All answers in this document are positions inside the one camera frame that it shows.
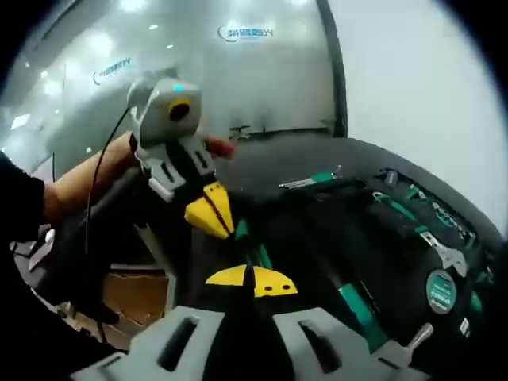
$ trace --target white wall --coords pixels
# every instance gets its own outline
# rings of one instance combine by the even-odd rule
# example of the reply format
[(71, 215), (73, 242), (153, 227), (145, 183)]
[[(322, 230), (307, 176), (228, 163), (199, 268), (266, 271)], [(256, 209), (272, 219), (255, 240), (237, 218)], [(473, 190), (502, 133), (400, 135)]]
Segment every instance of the white wall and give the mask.
[(432, 172), (506, 234), (505, 111), (466, 29), (435, 1), (329, 1), (344, 60), (349, 136)]

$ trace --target floor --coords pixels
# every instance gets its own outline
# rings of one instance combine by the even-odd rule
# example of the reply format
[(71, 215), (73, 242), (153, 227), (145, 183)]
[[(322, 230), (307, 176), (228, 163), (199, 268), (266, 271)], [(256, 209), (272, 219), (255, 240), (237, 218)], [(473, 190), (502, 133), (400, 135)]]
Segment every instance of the floor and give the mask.
[[(130, 341), (137, 333), (163, 316), (166, 289), (166, 277), (153, 272), (109, 274), (104, 284), (103, 300), (119, 315), (120, 321), (115, 326), (104, 325), (108, 342), (115, 348), (129, 349)], [(101, 340), (95, 321), (80, 313), (74, 315), (65, 304), (57, 308), (47, 306), (54, 312), (59, 311), (66, 323), (74, 329), (85, 329), (97, 340)]]

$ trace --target black sleeve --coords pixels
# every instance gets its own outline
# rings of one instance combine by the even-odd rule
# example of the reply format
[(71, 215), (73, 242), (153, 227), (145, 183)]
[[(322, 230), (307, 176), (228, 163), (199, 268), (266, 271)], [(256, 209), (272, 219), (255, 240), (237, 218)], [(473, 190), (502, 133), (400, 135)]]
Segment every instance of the black sleeve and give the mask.
[(44, 182), (16, 167), (0, 152), (0, 216), (7, 241), (37, 238), (43, 223)]

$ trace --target ceiling light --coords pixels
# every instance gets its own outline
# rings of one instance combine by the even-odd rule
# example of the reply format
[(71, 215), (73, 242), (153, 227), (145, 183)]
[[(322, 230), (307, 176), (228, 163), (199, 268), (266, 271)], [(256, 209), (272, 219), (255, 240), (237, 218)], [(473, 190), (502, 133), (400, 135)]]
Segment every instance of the ceiling light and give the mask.
[(146, 0), (120, 0), (120, 9), (128, 13), (137, 13), (146, 6)]
[(13, 120), (13, 125), (10, 126), (10, 129), (17, 129), (18, 127), (22, 127), (26, 125), (30, 119), (30, 114), (20, 115), (19, 117), (15, 117)]

